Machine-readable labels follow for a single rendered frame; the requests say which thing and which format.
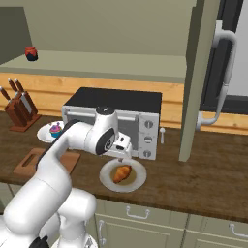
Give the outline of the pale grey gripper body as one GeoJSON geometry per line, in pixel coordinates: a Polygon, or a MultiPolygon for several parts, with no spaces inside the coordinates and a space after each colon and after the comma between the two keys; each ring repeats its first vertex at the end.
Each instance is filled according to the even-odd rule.
{"type": "Polygon", "coordinates": [[[126,152],[125,150],[124,151],[111,150],[109,154],[110,154],[109,156],[120,158],[120,159],[131,159],[132,158],[132,152],[126,152]]]}

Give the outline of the golden brown croissant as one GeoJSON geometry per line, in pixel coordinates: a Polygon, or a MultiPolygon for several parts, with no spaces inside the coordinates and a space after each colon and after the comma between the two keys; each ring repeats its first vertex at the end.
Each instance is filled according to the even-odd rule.
{"type": "Polygon", "coordinates": [[[114,183],[119,183],[122,180],[126,179],[130,173],[132,171],[132,167],[131,166],[121,166],[118,167],[116,170],[116,173],[113,177],[113,182],[114,183]]]}

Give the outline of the brown wooden cutting board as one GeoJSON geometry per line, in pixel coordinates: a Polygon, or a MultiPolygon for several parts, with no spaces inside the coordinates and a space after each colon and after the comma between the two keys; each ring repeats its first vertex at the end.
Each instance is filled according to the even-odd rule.
{"type": "MultiPolygon", "coordinates": [[[[36,164],[43,152],[44,150],[42,148],[33,148],[15,167],[14,173],[21,176],[31,177],[36,171],[36,164]]],[[[66,152],[61,157],[60,162],[66,167],[68,172],[72,172],[79,158],[79,153],[66,152]]]]}

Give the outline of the olive cabinet door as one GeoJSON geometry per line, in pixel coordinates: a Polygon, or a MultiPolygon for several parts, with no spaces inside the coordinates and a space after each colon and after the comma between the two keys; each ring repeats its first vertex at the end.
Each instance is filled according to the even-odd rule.
{"type": "Polygon", "coordinates": [[[196,0],[192,9],[186,51],[187,72],[178,157],[180,162],[186,162],[191,154],[219,5],[220,0],[196,0]]]}

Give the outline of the red lidded jam jar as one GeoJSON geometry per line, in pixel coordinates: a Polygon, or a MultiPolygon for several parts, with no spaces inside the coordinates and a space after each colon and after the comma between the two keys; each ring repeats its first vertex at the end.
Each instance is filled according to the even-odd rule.
{"type": "Polygon", "coordinates": [[[25,48],[25,56],[28,61],[37,61],[38,51],[33,46],[27,46],[25,48]]]}

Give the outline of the white plate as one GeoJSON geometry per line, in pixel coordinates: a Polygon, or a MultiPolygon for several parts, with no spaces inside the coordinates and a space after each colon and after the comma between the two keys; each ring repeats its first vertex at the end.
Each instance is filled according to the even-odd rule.
{"type": "Polygon", "coordinates": [[[54,138],[50,132],[49,129],[52,125],[55,125],[57,122],[60,123],[60,126],[62,128],[64,128],[64,122],[63,121],[54,121],[54,122],[50,122],[48,124],[46,124],[45,126],[43,126],[37,133],[37,137],[39,140],[43,141],[43,142],[53,142],[56,138],[54,138]]]}
{"type": "Polygon", "coordinates": [[[146,180],[146,169],[133,159],[113,159],[103,165],[100,170],[100,181],[113,192],[130,193],[141,187],[146,180]],[[131,167],[130,174],[120,182],[114,182],[114,176],[121,167],[131,167]]]}

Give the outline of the silver black toaster oven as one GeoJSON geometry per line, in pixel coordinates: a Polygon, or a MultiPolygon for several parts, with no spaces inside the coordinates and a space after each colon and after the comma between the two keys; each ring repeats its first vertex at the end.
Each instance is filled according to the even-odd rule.
{"type": "Polygon", "coordinates": [[[112,107],[118,131],[131,138],[132,156],[155,160],[161,113],[160,92],[81,87],[61,108],[64,123],[93,125],[97,107],[112,107]]]}

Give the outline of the olive drawer front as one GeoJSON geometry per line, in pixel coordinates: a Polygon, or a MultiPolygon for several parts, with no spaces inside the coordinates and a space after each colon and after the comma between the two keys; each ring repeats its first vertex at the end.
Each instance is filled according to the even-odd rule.
{"type": "Polygon", "coordinates": [[[186,213],[160,208],[97,199],[97,213],[148,224],[184,229],[186,213]]]}
{"type": "Polygon", "coordinates": [[[248,240],[247,238],[240,238],[238,236],[233,235],[233,233],[229,228],[230,223],[236,224],[240,232],[248,233],[248,224],[246,223],[217,219],[212,217],[203,217],[194,214],[191,214],[189,216],[188,229],[190,231],[199,232],[199,233],[209,233],[224,237],[248,240]]]}

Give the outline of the pink blue cupcake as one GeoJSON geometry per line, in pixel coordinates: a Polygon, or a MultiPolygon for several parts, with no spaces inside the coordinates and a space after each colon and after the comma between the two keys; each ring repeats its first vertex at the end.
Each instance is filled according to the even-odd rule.
{"type": "Polygon", "coordinates": [[[59,137],[60,134],[62,133],[62,128],[60,126],[60,123],[57,122],[55,125],[52,125],[49,129],[49,132],[54,138],[59,137]]]}

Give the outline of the olive cupboard door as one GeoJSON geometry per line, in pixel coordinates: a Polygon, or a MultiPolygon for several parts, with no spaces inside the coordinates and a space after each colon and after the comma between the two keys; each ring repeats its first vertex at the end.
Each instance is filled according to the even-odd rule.
{"type": "Polygon", "coordinates": [[[182,248],[248,248],[248,241],[187,231],[182,248]]]}
{"type": "Polygon", "coordinates": [[[96,214],[101,248],[181,248],[184,231],[96,214]]]}

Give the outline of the brown wooden knife block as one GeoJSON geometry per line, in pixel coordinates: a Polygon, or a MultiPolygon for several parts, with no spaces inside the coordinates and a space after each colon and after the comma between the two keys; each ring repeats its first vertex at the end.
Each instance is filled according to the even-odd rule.
{"type": "Polygon", "coordinates": [[[5,106],[5,112],[14,123],[10,130],[15,132],[25,132],[41,117],[37,113],[29,113],[21,99],[11,100],[5,106]]]}

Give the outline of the olive base cupboard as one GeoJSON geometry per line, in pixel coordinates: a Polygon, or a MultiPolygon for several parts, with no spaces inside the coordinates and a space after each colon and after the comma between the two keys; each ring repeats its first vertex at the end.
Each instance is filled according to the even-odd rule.
{"type": "Polygon", "coordinates": [[[5,207],[20,189],[20,185],[0,182],[0,214],[4,212],[5,207]]]}

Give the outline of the olive open wall cabinet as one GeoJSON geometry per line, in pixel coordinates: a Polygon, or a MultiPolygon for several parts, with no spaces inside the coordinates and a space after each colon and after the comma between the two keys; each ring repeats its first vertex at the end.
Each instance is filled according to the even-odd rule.
{"type": "Polygon", "coordinates": [[[182,83],[196,0],[0,0],[0,72],[182,83]],[[28,61],[25,48],[38,51],[28,61]]]}

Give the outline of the brown handled knife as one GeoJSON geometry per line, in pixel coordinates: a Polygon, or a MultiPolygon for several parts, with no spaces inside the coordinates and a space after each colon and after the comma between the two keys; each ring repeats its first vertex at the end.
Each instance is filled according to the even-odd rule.
{"type": "Polygon", "coordinates": [[[17,97],[17,95],[18,95],[18,89],[17,89],[16,85],[14,84],[14,82],[10,78],[8,78],[8,83],[12,87],[12,89],[14,90],[15,97],[17,97]]]}
{"type": "Polygon", "coordinates": [[[0,92],[7,99],[8,103],[10,103],[12,101],[12,99],[9,96],[9,94],[7,93],[7,91],[2,86],[0,86],[0,92]]]}
{"type": "Polygon", "coordinates": [[[30,114],[31,114],[31,113],[34,113],[33,110],[32,110],[32,108],[31,108],[31,105],[30,105],[29,102],[27,101],[27,98],[26,98],[25,93],[24,93],[24,89],[23,89],[21,83],[18,81],[17,78],[15,79],[15,84],[16,84],[18,90],[19,90],[20,93],[21,93],[20,99],[21,99],[21,101],[24,103],[24,105],[25,105],[25,107],[27,108],[28,112],[29,112],[30,114]]]}

